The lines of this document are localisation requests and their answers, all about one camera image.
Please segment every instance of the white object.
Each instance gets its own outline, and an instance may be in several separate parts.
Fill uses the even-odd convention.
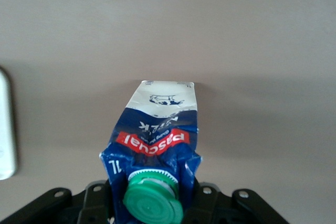
[[[13,108],[9,80],[0,69],[0,180],[11,177],[16,170]]]
[[[155,118],[169,118],[187,110],[197,111],[194,83],[142,81],[126,107]]]

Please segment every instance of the red label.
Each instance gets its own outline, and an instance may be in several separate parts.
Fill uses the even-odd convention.
[[[169,147],[173,147],[176,144],[190,143],[189,133],[179,129],[172,129],[170,134],[152,145],[146,144],[139,139],[136,134],[129,134],[123,131],[118,135],[116,142],[127,146],[137,153],[143,153],[146,156],[161,155]]]

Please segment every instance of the green cap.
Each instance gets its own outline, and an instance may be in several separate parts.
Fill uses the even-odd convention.
[[[144,170],[130,179],[123,203],[145,224],[180,224],[183,210],[178,194],[177,183],[164,173]]]

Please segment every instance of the white wall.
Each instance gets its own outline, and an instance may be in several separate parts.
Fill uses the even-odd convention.
[[[196,82],[199,180],[334,223],[335,52],[336,0],[0,0],[20,158],[0,219],[105,179],[98,154],[152,79]]]

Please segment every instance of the cow illustration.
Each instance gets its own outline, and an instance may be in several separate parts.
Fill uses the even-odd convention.
[[[174,99],[174,95],[156,95],[153,94],[150,96],[149,101],[156,103],[156,104],[161,104],[161,105],[179,105],[181,103],[184,102],[184,100],[182,101],[176,101]]]

